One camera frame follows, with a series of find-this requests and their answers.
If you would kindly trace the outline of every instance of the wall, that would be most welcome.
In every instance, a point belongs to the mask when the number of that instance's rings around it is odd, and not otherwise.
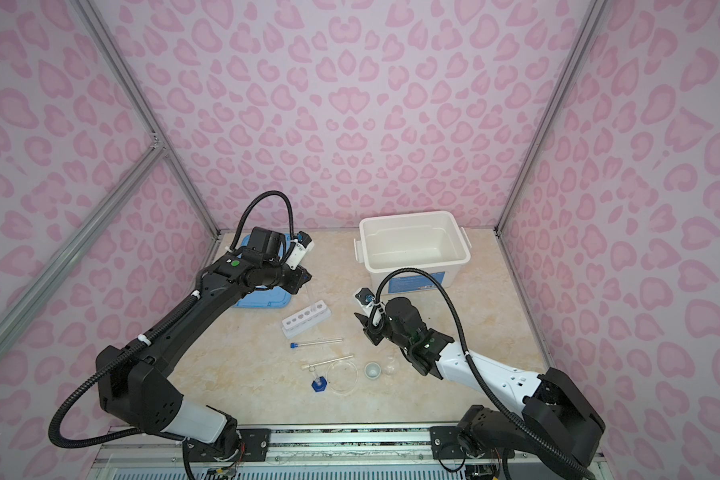
[[[149,142],[66,2],[0,2],[0,315]]]
[[[314,228],[424,209],[494,225],[588,3],[98,7],[216,221],[277,188]]]
[[[619,1],[510,223],[617,478],[720,478],[720,2]]]
[[[158,164],[0,362],[0,480],[85,474],[96,448],[52,446],[48,421],[94,373],[99,351],[122,347],[189,292],[209,246],[176,179]],[[62,433],[86,438],[113,424],[92,390]]]

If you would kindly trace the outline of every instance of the blue plastic lid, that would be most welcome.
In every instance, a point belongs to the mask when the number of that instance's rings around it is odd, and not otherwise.
[[[247,245],[250,235],[246,235],[242,239],[242,244]],[[286,241],[290,241],[291,236],[286,234]],[[246,298],[235,303],[233,306],[238,308],[283,308],[291,301],[291,294],[276,286],[275,288],[262,292],[251,292]]]

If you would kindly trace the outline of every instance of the beige table surface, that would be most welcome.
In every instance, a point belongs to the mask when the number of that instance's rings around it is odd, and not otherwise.
[[[481,392],[419,375],[391,342],[371,344],[353,315],[360,310],[352,294],[371,286],[370,275],[353,253],[352,239],[358,238],[358,230],[312,230],[309,234],[316,247],[302,265],[312,274],[310,286],[316,299],[328,304],[332,316],[294,340],[343,337],[344,342],[289,348],[290,340],[280,330],[281,320],[309,304],[304,289],[280,309],[231,308],[195,341],[174,369],[170,380],[180,392],[247,425],[446,422],[459,420],[473,404],[490,405]],[[461,317],[469,349],[542,372],[542,357],[493,231],[471,229],[468,235],[473,245],[471,262],[461,269],[448,294]],[[225,235],[222,249],[232,238]],[[436,290],[404,295],[429,327],[457,338],[450,312]],[[397,356],[396,373],[366,379],[365,364],[383,363],[390,352]],[[355,388],[344,395],[330,389],[315,393],[311,374],[300,365],[349,353],[355,354],[352,361],[358,368]],[[318,367],[318,374],[326,371],[327,366]]]

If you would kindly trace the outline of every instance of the glass petri dish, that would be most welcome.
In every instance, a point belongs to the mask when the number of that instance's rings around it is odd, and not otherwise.
[[[339,360],[326,373],[328,388],[340,395],[350,393],[358,381],[358,368],[350,360]]]

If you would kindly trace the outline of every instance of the blue label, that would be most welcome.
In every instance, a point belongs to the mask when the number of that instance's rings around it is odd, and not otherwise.
[[[445,272],[437,272],[430,274],[440,283],[443,283]],[[430,290],[435,288],[434,283],[430,282],[426,276],[396,276],[389,281],[389,293],[405,293],[415,292],[416,290]]]

